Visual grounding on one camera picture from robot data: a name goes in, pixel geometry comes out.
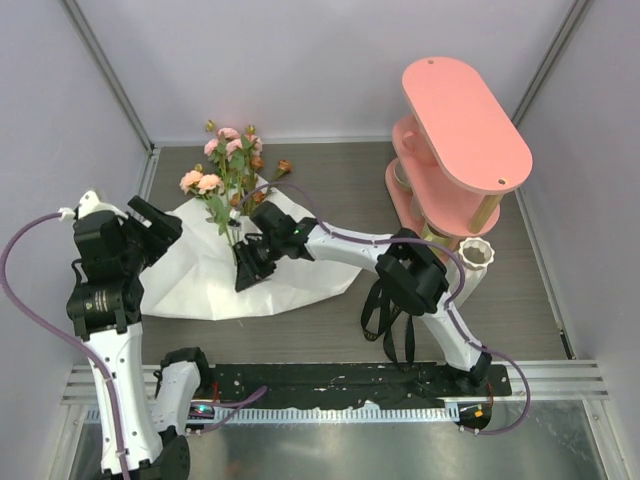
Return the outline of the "white wrapping paper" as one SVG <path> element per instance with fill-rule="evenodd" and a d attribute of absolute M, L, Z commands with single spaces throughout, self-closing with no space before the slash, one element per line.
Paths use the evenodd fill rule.
<path fill-rule="evenodd" d="M 361 269 L 331 261 L 284 257 L 241 263 L 232 251 L 235 236 L 206 220 L 199 186 L 211 193 L 222 186 L 214 174 L 187 172 L 180 188 L 195 197 L 171 212 L 182 221 L 182 235 L 141 274 L 145 315 L 193 320 L 272 316 L 343 294 Z"/>

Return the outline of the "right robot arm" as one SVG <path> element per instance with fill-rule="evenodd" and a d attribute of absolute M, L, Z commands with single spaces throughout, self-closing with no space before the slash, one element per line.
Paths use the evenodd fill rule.
<path fill-rule="evenodd" d="M 415 362 L 415 320 L 438 342 L 457 391 L 472 395 L 489 378 L 492 355 L 471 334 L 454 305 L 455 291 L 438 256 L 411 230 L 371 235 L 300 220 L 266 201 L 250 216 L 254 233 L 233 246 L 235 289 L 245 291 L 271 276 L 282 258 L 330 261 L 376 274 L 360 324 L 369 341 L 381 339 L 387 358 L 408 370 Z"/>

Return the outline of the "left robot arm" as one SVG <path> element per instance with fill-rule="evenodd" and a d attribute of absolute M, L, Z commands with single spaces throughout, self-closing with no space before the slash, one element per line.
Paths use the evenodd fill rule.
<path fill-rule="evenodd" d="M 186 479 L 191 458 L 186 422 L 192 399 L 205 397 L 213 375 L 204 352 L 168 353 L 146 390 L 142 366 L 141 273 L 181 237 L 182 222 L 142 198 L 132 214 L 85 192 L 73 210 L 79 252 L 66 310 L 86 350 L 102 429 L 102 479 Z"/>

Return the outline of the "pink rose bouquet flowers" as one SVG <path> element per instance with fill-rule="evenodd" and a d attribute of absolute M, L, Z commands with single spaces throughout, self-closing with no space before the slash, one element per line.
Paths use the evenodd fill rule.
<path fill-rule="evenodd" d="M 202 201 L 206 221 L 218 228 L 218 233 L 232 246 L 240 240 L 228 226 L 231 216 L 247 216 L 263 203 L 273 189 L 258 188 L 259 173 L 264 169 L 264 145 L 256 127 L 239 131 L 233 127 L 217 127 L 209 120 L 205 131 L 211 138 L 203 154 L 211 164 L 206 171 L 201 164 L 186 172 L 179 182 L 181 191 Z"/>

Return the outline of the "white ribbed vase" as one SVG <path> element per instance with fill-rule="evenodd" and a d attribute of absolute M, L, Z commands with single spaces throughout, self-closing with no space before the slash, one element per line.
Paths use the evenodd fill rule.
<path fill-rule="evenodd" d="M 454 300 L 455 306 L 460 308 L 487 274 L 495 260 L 495 250 L 480 237 L 468 237 L 459 244 L 456 258 L 464 269 L 463 289 Z"/>

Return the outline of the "yellow-green mug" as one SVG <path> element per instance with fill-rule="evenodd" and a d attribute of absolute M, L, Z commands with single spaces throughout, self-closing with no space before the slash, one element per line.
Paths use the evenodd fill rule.
<path fill-rule="evenodd" d="M 427 221 L 425 221 L 422 226 L 420 236 L 427 242 L 436 243 L 448 249 L 451 249 L 457 245 L 457 240 L 454 237 L 449 237 L 446 234 L 438 231 Z"/>

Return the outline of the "pink cup on shelf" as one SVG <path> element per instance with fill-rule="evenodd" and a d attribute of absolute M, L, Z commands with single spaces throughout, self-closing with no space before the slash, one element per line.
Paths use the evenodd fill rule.
<path fill-rule="evenodd" d="M 422 153 L 421 134 L 409 130 L 406 131 L 401 138 L 404 149 L 413 156 L 420 156 Z"/>

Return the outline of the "pink three-tier shelf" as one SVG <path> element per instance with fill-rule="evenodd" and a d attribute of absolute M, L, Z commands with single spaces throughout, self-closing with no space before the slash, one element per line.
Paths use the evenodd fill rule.
<path fill-rule="evenodd" d="M 420 234 L 425 221 L 457 240 L 482 237 L 500 216 L 505 195 L 529 177 L 532 153 L 481 75 L 450 57 L 411 63 L 401 86 L 409 112 L 392 129 L 395 157 L 385 183 L 402 226 Z M 422 153 L 402 145 L 421 134 Z"/>

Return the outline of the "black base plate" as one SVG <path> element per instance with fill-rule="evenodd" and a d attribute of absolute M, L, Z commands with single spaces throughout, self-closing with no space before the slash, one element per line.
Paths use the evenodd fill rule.
<path fill-rule="evenodd" d="M 484 386 L 464 386 L 453 370 L 436 362 L 409 368 L 391 363 L 217 364 L 210 368 L 206 395 L 223 403 L 239 402 L 265 386 L 253 408 L 345 410 L 370 401 L 382 409 L 435 408 L 446 398 L 508 397 L 506 367 L 492 365 Z"/>

